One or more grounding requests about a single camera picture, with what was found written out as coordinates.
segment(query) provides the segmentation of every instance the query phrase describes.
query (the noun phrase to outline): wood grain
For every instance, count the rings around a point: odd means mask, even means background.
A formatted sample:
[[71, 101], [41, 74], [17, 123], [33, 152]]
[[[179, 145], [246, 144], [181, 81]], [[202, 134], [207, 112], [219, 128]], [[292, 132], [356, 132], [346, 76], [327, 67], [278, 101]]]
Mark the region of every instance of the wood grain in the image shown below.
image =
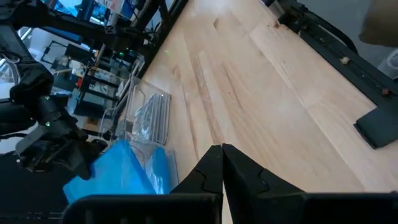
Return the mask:
[[277, 16], [257, 0], [190, 0], [152, 62], [180, 178], [226, 142], [308, 192], [397, 190], [398, 144], [374, 151], [353, 127], [375, 106]]

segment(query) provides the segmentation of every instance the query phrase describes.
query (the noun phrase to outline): transparent acrylic box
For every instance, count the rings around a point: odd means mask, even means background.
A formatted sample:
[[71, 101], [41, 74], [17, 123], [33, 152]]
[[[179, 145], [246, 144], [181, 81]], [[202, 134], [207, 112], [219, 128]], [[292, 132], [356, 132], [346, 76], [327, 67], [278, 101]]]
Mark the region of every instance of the transparent acrylic box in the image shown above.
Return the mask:
[[[129, 79], [128, 93], [116, 108], [105, 111], [99, 133], [110, 133], [117, 139], [129, 141], [131, 150], [144, 169], [158, 194], [156, 174], [150, 168], [155, 151], [164, 149], [171, 187], [178, 185], [177, 161], [174, 149], [165, 147], [169, 135], [171, 97], [156, 86], [134, 77]], [[112, 146], [115, 140], [109, 140]]]

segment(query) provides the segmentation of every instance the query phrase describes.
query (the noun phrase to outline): gray floor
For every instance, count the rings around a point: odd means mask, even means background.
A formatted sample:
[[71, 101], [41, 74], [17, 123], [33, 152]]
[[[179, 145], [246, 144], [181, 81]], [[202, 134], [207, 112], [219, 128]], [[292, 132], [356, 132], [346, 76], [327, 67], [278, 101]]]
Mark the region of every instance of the gray floor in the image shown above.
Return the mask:
[[394, 49], [369, 45], [358, 38], [371, 0], [298, 0], [353, 40], [360, 56], [377, 67]]

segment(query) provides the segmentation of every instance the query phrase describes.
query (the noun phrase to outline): wooden table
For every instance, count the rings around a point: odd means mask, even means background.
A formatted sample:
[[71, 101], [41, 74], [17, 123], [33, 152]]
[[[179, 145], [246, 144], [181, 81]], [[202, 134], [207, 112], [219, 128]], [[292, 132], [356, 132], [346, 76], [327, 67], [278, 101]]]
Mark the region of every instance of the wooden table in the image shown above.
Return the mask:
[[278, 15], [258, 0], [188, 2], [144, 77], [172, 95], [180, 178], [227, 142], [307, 192], [398, 189], [398, 143], [375, 151], [353, 126], [375, 105]]

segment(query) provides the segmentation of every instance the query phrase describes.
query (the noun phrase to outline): wooden tabletop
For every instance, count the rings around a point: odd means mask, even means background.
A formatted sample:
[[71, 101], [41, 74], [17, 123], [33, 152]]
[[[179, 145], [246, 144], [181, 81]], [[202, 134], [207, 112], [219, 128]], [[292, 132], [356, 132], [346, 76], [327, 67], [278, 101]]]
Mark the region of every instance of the wooden tabletop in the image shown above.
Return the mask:
[[144, 79], [172, 95], [180, 178], [233, 144], [307, 192], [398, 189], [398, 144], [353, 124], [375, 108], [258, 0], [190, 0]]

